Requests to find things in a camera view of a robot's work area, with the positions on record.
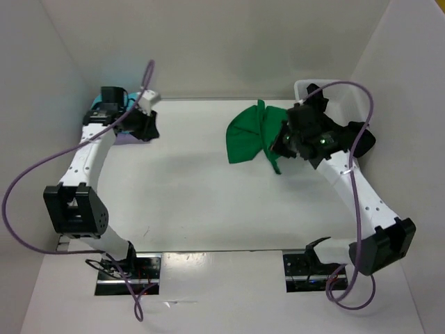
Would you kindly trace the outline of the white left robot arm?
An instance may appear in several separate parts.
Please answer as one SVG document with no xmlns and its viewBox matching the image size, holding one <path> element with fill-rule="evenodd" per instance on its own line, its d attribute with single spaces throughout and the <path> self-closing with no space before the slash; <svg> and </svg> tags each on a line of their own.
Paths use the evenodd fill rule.
<svg viewBox="0 0 445 334">
<path fill-rule="evenodd" d="M 153 107 L 160 99 L 153 90 L 130 98 L 121 87 L 103 86 L 100 100 L 83 117 L 81 147 L 67 172 L 43 193 L 54 230 L 102 252 L 105 268 L 123 278 L 138 271 L 136 250 L 109 225 L 109 212 L 97 194 L 97 185 L 119 134 L 128 133 L 142 142 L 159 137 Z"/>
</svg>

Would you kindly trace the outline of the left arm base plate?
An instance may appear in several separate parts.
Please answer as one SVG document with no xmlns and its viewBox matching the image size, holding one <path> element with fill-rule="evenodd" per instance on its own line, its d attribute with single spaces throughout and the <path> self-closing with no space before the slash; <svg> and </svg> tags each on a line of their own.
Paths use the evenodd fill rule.
<svg viewBox="0 0 445 334">
<path fill-rule="evenodd" d="M 160 254 L 149 254 L 137 257 L 132 272 L 122 267 L 136 296 L 159 294 L 161 260 Z M 131 294 L 124 279 L 109 260 L 87 259 L 86 264 L 97 271 L 95 296 L 128 296 Z"/>
</svg>

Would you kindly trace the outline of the cyan t shirt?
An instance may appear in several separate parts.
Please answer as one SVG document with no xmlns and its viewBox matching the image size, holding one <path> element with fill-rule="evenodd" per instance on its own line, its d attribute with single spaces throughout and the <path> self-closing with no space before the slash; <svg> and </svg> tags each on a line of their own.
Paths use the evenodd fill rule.
<svg viewBox="0 0 445 334">
<path fill-rule="evenodd" d="M 112 125 L 130 109 L 136 97 L 137 94 L 129 94 L 122 87 L 102 86 L 101 93 L 84 117 L 84 125 L 90 123 Z"/>
</svg>

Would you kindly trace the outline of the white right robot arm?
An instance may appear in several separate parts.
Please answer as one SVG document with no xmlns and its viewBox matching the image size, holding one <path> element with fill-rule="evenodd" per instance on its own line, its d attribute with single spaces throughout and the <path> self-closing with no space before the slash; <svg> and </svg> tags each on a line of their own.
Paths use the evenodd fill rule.
<svg viewBox="0 0 445 334">
<path fill-rule="evenodd" d="M 338 125 L 310 104 L 296 103 L 270 150 L 286 158 L 308 161 L 337 192 L 354 218 L 360 219 L 361 234 L 355 239 L 322 237 L 307 245 L 305 266 L 321 273 L 330 263 L 352 264 L 370 276 L 404 258 L 416 226 L 390 209 L 363 176 L 356 158 L 375 144 L 363 122 Z"/>
</svg>

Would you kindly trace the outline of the purple t shirt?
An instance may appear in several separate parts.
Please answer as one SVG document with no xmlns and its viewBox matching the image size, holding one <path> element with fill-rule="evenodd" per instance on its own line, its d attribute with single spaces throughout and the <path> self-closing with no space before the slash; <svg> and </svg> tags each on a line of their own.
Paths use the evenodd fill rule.
<svg viewBox="0 0 445 334">
<path fill-rule="evenodd" d="M 118 134 L 114 145 L 133 145 L 139 143 L 139 140 L 131 134 Z"/>
</svg>

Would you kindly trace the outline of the green t shirt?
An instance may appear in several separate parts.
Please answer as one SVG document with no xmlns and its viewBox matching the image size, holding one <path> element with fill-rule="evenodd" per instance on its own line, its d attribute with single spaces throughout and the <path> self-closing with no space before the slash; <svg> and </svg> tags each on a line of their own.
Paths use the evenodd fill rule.
<svg viewBox="0 0 445 334">
<path fill-rule="evenodd" d="M 281 170 L 279 155 L 270 151 L 270 146 L 286 120 L 286 109 L 267 105 L 263 100 L 240 112 L 227 126 L 225 134 L 227 158 L 230 164 L 252 161 L 263 152 L 275 174 Z"/>
</svg>

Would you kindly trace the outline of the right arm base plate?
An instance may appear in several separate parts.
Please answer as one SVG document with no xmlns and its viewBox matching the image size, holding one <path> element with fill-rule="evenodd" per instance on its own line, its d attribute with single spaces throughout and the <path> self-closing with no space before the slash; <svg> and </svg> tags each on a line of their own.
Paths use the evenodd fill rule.
<svg viewBox="0 0 445 334">
<path fill-rule="evenodd" d="M 286 291 L 324 292 L 329 276 L 339 267 L 337 263 L 313 264 L 304 250 L 282 253 Z"/>
</svg>

